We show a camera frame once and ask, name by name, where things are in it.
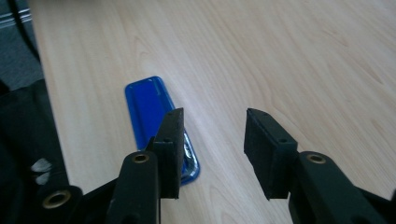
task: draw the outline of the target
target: floor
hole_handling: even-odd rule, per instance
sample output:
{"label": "floor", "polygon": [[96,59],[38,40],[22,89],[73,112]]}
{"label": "floor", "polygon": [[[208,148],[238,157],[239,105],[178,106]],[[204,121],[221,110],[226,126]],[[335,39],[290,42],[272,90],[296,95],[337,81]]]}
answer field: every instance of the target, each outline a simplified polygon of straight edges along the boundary
{"label": "floor", "polygon": [[[17,4],[20,12],[28,9],[25,0],[17,0]],[[9,13],[7,0],[0,0],[0,79],[13,91],[28,86],[44,76],[40,62],[26,47],[16,25],[12,21],[6,22],[6,19],[10,18]],[[26,21],[23,24],[30,39],[35,43],[32,22]]]}

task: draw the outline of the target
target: blue phone case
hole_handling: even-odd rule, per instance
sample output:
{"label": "blue phone case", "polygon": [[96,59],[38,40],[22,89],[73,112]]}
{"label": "blue phone case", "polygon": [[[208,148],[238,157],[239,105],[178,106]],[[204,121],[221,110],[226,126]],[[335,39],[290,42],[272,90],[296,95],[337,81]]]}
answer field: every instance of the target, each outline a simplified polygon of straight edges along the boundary
{"label": "blue phone case", "polygon": [[[149,139],[157,134],[163,116],[175,109],[175,106],[160,77],[148,77],[127,85],[125,96],[137,149],[143,150]],[[186,130],[184,130],[184,152],[182,185],[190,183],[200,172],[199,162]]]}

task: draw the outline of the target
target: wooden table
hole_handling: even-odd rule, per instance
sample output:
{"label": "wooden table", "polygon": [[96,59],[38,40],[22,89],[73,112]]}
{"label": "wooden table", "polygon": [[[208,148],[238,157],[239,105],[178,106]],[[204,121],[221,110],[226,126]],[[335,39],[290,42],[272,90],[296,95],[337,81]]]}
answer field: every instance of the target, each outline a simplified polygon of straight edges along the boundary
{"label": "wooden table", "polygon": [[35,0],[70,182],[89,192],[135,151],[123,89],[163,78],[202,172],[163,223],[290,223],[243,153],[248,107],[382,197],[396,188],[396,3]]}

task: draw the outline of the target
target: black cable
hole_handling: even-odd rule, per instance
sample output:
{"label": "black cable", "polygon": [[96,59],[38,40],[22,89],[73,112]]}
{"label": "black cable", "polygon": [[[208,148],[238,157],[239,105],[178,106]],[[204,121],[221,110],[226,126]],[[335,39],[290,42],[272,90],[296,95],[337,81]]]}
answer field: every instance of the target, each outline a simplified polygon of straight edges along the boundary
{"label": "black cable", "polygon": [[32,41],[29,38],[29,35],[27,34],[21,17],[20,17],[20,11],[18,10],[17,2],[16,0],[7,0],[9,9],[11,10],[12,16],[14,17],[15,24],[17,25],[17,29],[20,32],[23,41],[25,42],[27,48],[32,52],[33,56],[38,60],[40,63],[40,56],[38,55],[38,51],[33,45]]}

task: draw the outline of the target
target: wood grain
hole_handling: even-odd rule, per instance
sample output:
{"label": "wood grain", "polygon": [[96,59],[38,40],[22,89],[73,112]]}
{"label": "wood grain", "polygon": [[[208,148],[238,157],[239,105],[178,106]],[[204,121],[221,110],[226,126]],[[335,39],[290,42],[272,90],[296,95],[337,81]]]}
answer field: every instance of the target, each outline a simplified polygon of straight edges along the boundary
{"label": "wood grain", "polygon": [[73,185],[135,151],[123,88],[163,78],[202,165],[163,223],[291,223],[243,153],[248,107],[385,198],[396,187],[396,3],[390,0],[30,2]]}

